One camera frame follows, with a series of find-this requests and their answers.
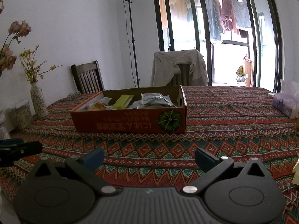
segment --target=patterned tablecloth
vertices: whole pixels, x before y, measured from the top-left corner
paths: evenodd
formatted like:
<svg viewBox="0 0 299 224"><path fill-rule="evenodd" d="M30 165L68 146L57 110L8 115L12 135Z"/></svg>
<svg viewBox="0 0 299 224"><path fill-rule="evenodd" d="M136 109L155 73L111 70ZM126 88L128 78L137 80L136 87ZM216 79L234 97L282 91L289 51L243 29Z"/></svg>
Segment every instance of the patterned tablecloth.
<svg viewBox="0 0 299 224"><path fill-rule="evenodd" d="M106 157L96 174L117 186L176 186L203 174L194 162L198 147L216 156L247 162L257 156L284 192L286 207L279 223L298 223L299 188L291 183L299 153L296 120L272 107L268 91L254 87L184 87L185 134L78 133L69 111L90 95L61 99L49 115L13 138L39 140L43 152L0 169L0 184L9 200L41 156L64 161L102 147Z"/></svg>

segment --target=open box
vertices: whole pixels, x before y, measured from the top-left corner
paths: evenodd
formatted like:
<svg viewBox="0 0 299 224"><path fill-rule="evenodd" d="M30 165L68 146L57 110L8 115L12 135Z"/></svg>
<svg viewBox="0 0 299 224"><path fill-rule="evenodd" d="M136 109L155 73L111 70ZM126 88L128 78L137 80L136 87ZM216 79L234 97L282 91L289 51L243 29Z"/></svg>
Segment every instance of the open box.
<svg viewBox="0 0 299 224"><path fill-rule="evenodd" d="M177 108L143 108L105 111L84 111L86 105L104 97L112 98L113 105L121 95L134 95L131 103L141 99L141 93L169 95ZM141 87L108 90L96 93L71 110L71 117L78 132L128 132L128 133L184 133L187 106L181 86Z"/></svg>

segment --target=white ceramic vase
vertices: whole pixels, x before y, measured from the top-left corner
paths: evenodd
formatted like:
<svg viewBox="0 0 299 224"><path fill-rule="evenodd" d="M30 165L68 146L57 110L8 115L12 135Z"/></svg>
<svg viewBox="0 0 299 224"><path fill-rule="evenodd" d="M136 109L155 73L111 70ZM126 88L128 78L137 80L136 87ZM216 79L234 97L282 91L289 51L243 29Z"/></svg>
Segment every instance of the white ceramic vase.
<svg viewBox="0 0 299 224"><path fill-rule="evenodd" d="M44 101L44 95L42 94L41 87L37 84L37 81L31 83L30 94L37 117L41 119L47 116L49 112Z"/></svg>
<svg viewBox="0 0 299 224"><path fill-rule="evenodd" d="M2 110L0 110L0 140L10 139L10 135L4 126L5 115Z"/></svg>

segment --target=cable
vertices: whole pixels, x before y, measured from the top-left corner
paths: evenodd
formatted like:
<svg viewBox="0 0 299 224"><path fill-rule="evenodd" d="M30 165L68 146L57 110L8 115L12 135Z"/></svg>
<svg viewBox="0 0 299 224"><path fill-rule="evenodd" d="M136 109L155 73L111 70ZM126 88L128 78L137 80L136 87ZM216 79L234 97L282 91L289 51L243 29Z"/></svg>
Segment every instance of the cable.
<svg viewBox="0 0 299 224"><path fill-rule="evenodd" d="M136 84L135 84L135 78L134 78L134 75L133 75L133 68L132 68L132 54L131 54L131 47L130 47L129 34L128 34L127 12L126 12L126 6L125 6L125 1L124 1L124 0L123 0L123 4L124 4L125 14L126 14L126 30L127 30L128 45L129 45L129 50L130 50L131 71L132 71L132 77L133 77L133 80L134 80L134 85L135 85L135 87L136 87Z"/></svg>

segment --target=sliding glass door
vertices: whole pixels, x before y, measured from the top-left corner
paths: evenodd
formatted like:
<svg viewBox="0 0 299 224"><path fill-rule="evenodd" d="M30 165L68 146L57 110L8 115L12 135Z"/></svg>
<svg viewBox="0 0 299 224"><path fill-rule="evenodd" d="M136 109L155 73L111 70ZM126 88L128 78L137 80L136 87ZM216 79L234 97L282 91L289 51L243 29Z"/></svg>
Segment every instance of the sliding glass door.
<svg viewBox="0 0 299 224"><path fill-rule="evenodd" d="M197 49L209 85L279 90L282 48L274 0L154 0L160 50Z"/></svg>

